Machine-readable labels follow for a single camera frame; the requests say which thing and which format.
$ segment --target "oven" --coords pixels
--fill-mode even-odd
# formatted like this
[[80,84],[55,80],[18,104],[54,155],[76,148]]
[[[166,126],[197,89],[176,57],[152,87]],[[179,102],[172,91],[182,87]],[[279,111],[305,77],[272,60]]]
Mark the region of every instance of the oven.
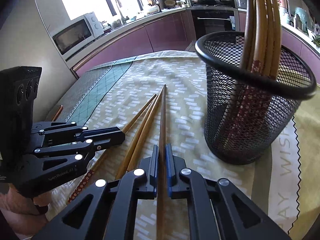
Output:
[[240,31],[239,12],[235,8],[193,7],[191,14],[197,40],[209,33]]

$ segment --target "triangular cutout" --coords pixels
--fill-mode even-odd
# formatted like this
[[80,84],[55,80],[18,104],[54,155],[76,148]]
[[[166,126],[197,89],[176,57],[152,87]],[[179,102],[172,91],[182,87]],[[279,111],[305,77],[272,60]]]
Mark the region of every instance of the triangular cutout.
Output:
[[236,206],[238,214],[242,220],[244,228],[253,227],[261,222],[260,217],[254,213],[243,201],[235,194],[232,195],[233,203]]
[[62,222],[68,226],[79,229],[93,199],[93,195],[87,195],[74,209],[65,215]]
[[47,169],[50,169],[50,168],[53,168],[53,167],[58,166],[60,164],[63,164],[66,161],[67,161],[67,159],[44,161],[42,170],[46,171]]

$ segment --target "microwave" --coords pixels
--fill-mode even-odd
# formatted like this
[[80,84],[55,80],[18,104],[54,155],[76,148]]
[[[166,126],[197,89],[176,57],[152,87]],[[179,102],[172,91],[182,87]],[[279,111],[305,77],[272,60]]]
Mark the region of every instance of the microwave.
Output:
[[65,60],[89,42],[103,35],[102,24],[94,12],[86,13],[70,21],[52,36],[59,52]]

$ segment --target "mesh pencil holder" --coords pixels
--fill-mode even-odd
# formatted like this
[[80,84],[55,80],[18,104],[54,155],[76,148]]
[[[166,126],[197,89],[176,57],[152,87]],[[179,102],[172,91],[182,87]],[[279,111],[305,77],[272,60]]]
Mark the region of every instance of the mesh pencil holder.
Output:
[[205,140],[218,158],[238,165],[257,160],[316,91],[310,68],[283,46],[276,80],[240,69],[243,44],[244,33],[233,31],[196,42],[207,72]]

